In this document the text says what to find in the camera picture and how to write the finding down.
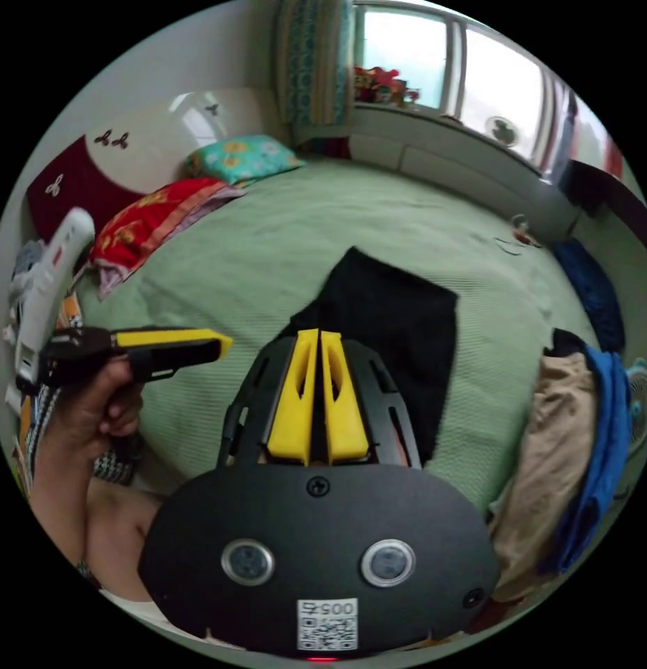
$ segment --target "green bedsheet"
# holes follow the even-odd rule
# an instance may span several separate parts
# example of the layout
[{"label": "green bedsheet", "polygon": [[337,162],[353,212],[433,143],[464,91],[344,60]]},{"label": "green bedsheet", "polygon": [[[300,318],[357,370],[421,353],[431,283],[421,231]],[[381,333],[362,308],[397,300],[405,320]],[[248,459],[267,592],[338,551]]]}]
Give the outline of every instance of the green bedsheet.
[{"label": "green bedsheet", "polygon": [[142,431],[188,477],[215,464],[221,423],[258,350],[318,293],[351,246],[455,291],[458,349],[427,470],[485,509],[511,474],[552,328],[590,344],[580,302],[546,249],[522,255],[495,214],[436,187],[351,162],[252,185],[156,251],[104,302],[78,286],[86,322],[207,327],[234,338],[221,362],[147,385]]}]

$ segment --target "curtain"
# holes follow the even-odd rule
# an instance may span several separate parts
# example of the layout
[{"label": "curtain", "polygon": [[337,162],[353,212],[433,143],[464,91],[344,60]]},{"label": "curtain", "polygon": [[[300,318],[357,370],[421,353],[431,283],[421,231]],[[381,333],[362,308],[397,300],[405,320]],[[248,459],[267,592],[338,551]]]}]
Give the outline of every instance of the curtain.
[{"label": "curtain", "polygon": [[281,0],[276,90],[284,123],[343,125],[353,107],[352,0]]}]

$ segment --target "blue clothing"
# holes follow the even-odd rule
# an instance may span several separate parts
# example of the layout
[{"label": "blue clothing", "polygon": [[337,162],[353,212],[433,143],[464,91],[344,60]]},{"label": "blue clothing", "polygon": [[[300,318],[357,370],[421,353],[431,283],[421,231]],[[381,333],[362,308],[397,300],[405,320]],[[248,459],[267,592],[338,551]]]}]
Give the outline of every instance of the blue clothing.
[{"label": "blue clothing", "polygon": [[616,353],[584,350],[598,386],[595,442],[580,494],[561,519],[555,547],[543,565],[547,573],[564,574],[590,544],[613,501],[627,459],[632,434],[630,384]]},{"label": "blue clothing", "polygon": [[602,351],[625,348],[625,326],[613,284],[578,239],[553,246],[564,273],[581,300]]}]

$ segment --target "window frame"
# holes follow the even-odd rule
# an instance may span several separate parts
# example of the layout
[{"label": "window frame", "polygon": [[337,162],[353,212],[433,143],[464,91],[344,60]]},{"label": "window frame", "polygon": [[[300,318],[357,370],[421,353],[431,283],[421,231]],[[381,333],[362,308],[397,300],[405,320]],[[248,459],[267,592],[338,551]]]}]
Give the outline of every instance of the window frame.
[{"label": "window frame", "polygon": [[[356,12],[356,28],[354,43],[355,62],[360,64],[364,58],[364,18],[367,11],[379,10],[390,13],[416,15],[420,17],[433,17],[443,21],[446,25],[446,64],[444,66],[444,82],[442,84],[442,96],[439,107],[429,107],[418,103],[410,105],[409,109],[387,109],[386,111],[408,114],[417,118],[427,119],[438,123],[446,123],[461,132],[472,134],[475,137],[486,140],[486,142],[506,151],[517,160],[523,162],[532,171],[540,176],[550,164],[557,145],[557,135],[561,123],[561,109],[558,104],[560,97],[559,86],[561,83],[544,63],[523,49],[509,38],[493,30],[489,26],[468,18],[449,12],[443,8],[426,7],[415,5],[409,0],[354,0]],[[537,127],[536,139],[529,158],[507,148],[495,141],[492,137],[473,128],[468,128],[461,123],[450,123],[443,115],[460,119],[462,104],[465,97],[465,77],[467,73],[467,30],[471,29],[489,39],[496,40],[502,45],[521,54],[523,57],[535,63],[541,72],[542,78],[542,104],[540,120]],[[357,107],[377,109],[376,105],[366,102],[357,102]]]}]

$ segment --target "yellow plastic part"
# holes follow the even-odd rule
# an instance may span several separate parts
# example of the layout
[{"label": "yellow plastic part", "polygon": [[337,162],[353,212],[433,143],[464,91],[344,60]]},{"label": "yellow plastic part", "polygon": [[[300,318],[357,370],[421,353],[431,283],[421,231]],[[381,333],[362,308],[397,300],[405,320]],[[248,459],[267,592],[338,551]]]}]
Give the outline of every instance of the yellow plastic part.
[{"label": "yellow plastic part", "polygon": [[[321,332],[321,358],[328,462],[333,465],[340,460],[363,458],[370,445],[346,364],[341,334]],[[333,383],[338,390],[336,399]]]},{"label": "yellow plastic part", "polygon": [[134,332],[117,332],[116,343],[120,348],[135,346],[158,346],[159,344],[188,344],[197,341],[218,339],[221,344],[219,360],[227,354],[233,340],[224,334],[206,328],[191,328],[190,330],[135,330]]},{"label": "yellow plastic part", "polygon": [[273,458],[309,464],[314,413],[318,330],[297,333],[293,356],[276,407],[267,450]]}]

